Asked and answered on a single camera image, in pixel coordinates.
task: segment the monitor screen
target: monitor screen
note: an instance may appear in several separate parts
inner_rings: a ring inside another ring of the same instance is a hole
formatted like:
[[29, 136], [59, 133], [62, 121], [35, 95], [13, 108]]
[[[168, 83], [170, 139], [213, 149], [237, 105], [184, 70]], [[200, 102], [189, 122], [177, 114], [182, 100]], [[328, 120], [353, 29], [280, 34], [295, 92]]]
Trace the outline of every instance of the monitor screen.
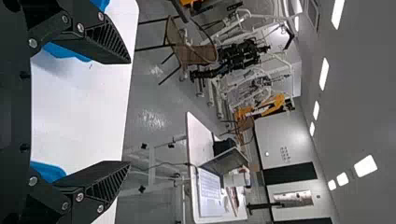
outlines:
[[236, 147], [227, 150], [201, 167], [215, 175], [226, 175], [242, 165], [248, 166], [248, 159]]

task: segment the metal bolt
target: metal bolt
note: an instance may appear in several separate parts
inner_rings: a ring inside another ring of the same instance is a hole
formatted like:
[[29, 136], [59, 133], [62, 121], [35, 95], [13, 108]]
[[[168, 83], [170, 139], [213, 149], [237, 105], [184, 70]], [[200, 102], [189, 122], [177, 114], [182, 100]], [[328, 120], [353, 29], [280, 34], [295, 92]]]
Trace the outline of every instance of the metal bolt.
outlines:
[[67, 18], [66, 16], [62, 16], [62, 21], [64, 23], [68, 23], [69, 22], [69, 18]]
[[103, 21], [105, 19], [105, 15], [102, 12], [98, 12], [99, 21]]
[[69, 208], [69, 203], [62, 204], [62, 210], [66, 211]]
[[32, 187], [32, 186], [36, 185], [36, 184], [37, 184], [37, 181], [38, 181], [38, 179], [37, 179], [36, 176], [30, 177], [30, 179], [29, 179], [29, 186]]
[[37, 46], [38, 46], [37, 41], [35, 39], [33, 39], [33, 38], [30, 38], [29, 39], [29, 46], [31, 48], [33, 48], [33, 49], [37, 48]]
[[96, 210], [98, 213], [103, 213], [103, 209], [105, 209], [102, 205], [99, 205], [98, 210]]
[[[28, 77], [30, 77], [27, 73], [25, 73], [25, 72], [21, 72], [20, 73], [20, 77], [21, 77], [21, 79], [26, 79], [26, 78], [28, 78]], [[28, 151], [30, 149], [30, 146], [29, 146], [29, 144], [22, 144], [21, 146], [20, 146], [20, 151], [21, 152], [26, 152], [26, 151]]]
[[83, 199], [84, 199], [84, 194], [83, 194], [83, 193], [79, 193], [79, 194], [77, 195], [77, 197], [76, 197], [76, 201], [77, 201], [78, 203], [81, 203]]
[[78, 23], [78, 24], [77, 24], [77, 29], [78, 29], [78, 31], [79, 31], [80, 33], [84, 33], [85, 28], [84, 28], [84, 25], [83, 25], [83, 24]]

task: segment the wooden chair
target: wooden chair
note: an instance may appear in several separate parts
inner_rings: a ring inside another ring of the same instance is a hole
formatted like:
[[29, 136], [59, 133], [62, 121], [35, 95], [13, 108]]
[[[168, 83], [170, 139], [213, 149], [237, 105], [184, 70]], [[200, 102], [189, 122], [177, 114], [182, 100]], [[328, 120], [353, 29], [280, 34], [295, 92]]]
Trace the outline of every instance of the wooden chair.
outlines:
[[166, 21], [165, 25], [165, 35], [163, 38], [163, 44], [159, 46], [152, 46], [142, 49], [136, 49], [135, 52], [152, 50], [152, 49], [162, 49], [162, 48], [171, 48], [172, 53], [163, 60], [162, 64], [166, 63], [172, 56], [176, 56], [179, 66], [176, 70], [174, 70], [171, 74], [169, 74], [166, 78], [164, 78], [159, 85], [162, 85], [169, 77], [171, 77], [174, 73], [176, 73], [180, 68], [183, 71], [183, 74], [187, 72], [187, 69], [190, 65], [209, 65], [211, 63], [216, 63], [218, 60], [218, 50], [210, 39], [210, 36], [205, 32], [205, 30], [193, 19], [191, 21], [197, 26], [197, 28], [203, 32], [207, 38], [211, 40], [209, 45], [204, 46], [192, 46], [188, 43], [186, 32], [177, 27], [175, 23], [175, 18], [169, 16], [166, 19], [159, 19], [155, 21], [143, 21], [139, 22], [139, 25], [149, 24], [158, 21]]

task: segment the white floor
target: white floor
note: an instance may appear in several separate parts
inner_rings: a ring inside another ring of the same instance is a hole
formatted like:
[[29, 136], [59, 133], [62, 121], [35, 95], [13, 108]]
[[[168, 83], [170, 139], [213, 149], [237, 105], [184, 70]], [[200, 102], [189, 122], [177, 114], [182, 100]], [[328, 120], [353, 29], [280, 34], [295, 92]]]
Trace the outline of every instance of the white floor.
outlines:
[[[140, 21], [176, 15], [172, 4], [167, 1], [137, 0], [137, 3], [140, 7]], [[200, 38], [193, 26], [189, 24], [188, 28], [191, 37]], [[163, 32], [164, 22], [140, 26], [136, 47], [160, 45], [163, 41]], [[187, 111], [192, 112], [215, 134], [226, 131], [224, 124], [217, 119], [215, 109], [207, 107], [205, 99], [196, 98], [195, 88], [189, 81], [180, 83], [177, 76], [174, 76], [162, 86], [158, 86], [158, 82], [177, 67], [175, 58], [167, 64], [161, 65], [161, 61], [170, 52], [170, 49], [157, 49], [138, 52], [134, 55], [134, 69], [124, 139], [124, 160], [130, 160], [126, 154], [132, 146], [141, 143], [155, 145], [170, 140], [175, 134], [184, 133], [184, 115]], [[173, 149], [165, 148], [159, 151], [158, 158], [169, 162], [186, 161], [185, 142], [176, 144]], [[138, 187], [140, 184], [147, 184], [143, 176], [130, 175], [124, 187], [129, 189]], [[249, 197], [254, 203], [265, 202], [264, 187], [258, 187], [257, 185], [256, 190], [253, 190]], [[176, 221], [175, 204], [174, 190], [119, 198], [116, 223], [174, 224]], [[255, 213], [248, 223], [265, 223], [268, 220], [270, 220], [268, 211], [263, 211]]]

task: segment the white table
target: white table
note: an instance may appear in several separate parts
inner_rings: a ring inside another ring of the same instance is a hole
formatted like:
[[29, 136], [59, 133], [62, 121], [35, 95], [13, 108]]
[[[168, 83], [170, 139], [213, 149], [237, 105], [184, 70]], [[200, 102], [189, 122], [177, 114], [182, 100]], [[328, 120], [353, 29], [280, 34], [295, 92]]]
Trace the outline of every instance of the white table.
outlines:
[[[106, 14], [134, 60], [139, 8], [134, 0], [111, 0]], [[32, 59], [32, 161], [62, 167], [68, 175], [99, 161], [120, 161], [132, 65], [55, 59], [41, 51]], [[117, 201], [94, 223], [114, 223]]]
[[[210, 132], [210, 130], [208, 130], [206, 126], [190, 112], [186, 114], [186, 129], [188, 150], [187, 155], [189, 163], [195, 166], [200, 166], [206, 161], [213, 159], [214, 154], [212, 132]], [[192, 217], [196, 224], [240, 221], [248, 219], [246, 198], [245, 195], [241, 193], [243, 188], [237, 188], [239, 200], [237, 217], [233, 214], [232, 209], [230, 212], [225, 213], [222, 217], [200, 217], [197, 177], [194, 167], [190, 167], [190, 176]]]

